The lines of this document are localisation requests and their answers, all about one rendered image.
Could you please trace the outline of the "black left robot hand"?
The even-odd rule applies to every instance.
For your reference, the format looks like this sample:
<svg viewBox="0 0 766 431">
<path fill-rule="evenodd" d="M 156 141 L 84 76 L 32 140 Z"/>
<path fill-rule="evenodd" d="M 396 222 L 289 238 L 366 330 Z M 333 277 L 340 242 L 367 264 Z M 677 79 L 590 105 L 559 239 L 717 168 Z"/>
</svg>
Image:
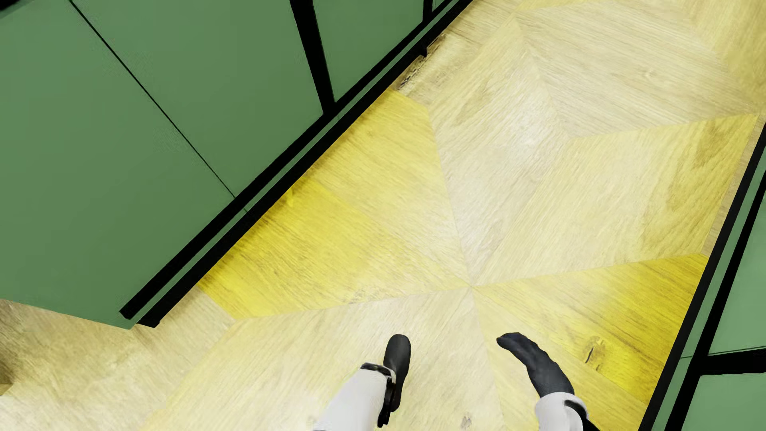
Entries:
<svg viewBox="0 0 766 431">
<path fill-rule="evenodd" d="M 385 376 L 384 401 L 378 414 L 377 426 L 388 425 L 390 416 L 401 404 L 406 377 L 411 361 L 411 342 L 403 334 L 393 335 L 387 344 L 383 364 L 379 371 Z"/>
</svg>

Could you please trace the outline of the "green cabinet with black plinth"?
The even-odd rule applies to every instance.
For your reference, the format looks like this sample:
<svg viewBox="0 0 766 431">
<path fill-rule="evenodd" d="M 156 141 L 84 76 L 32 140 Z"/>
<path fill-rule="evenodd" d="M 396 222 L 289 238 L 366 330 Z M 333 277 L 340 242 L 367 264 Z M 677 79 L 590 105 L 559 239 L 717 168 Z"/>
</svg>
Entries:
<svg viewBox="0 0 766 431">
<path fill-rule="evenodd" d="M 766 117 L 639 431 L 766 431 Z"/>
<path fill-rule="evenodd" d="M 155 328 L 473 0 L 0 0 L 0 300 Z"/>
</svg>

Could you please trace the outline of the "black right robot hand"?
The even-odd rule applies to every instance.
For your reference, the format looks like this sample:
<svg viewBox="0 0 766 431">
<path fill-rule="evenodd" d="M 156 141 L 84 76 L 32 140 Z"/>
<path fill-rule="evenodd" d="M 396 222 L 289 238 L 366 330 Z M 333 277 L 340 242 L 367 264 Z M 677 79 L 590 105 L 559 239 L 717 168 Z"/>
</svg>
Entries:
<svg viewBox="0 0 766 431">
<path fill-rule="evenodd" d="M 530 338 L 512 332 L 496 338 L 496 343 L 526 368 L 531 385 L 540 398 L 556 393 L 575 395 L 570 379 L 559 364 Z"/>
</svg>

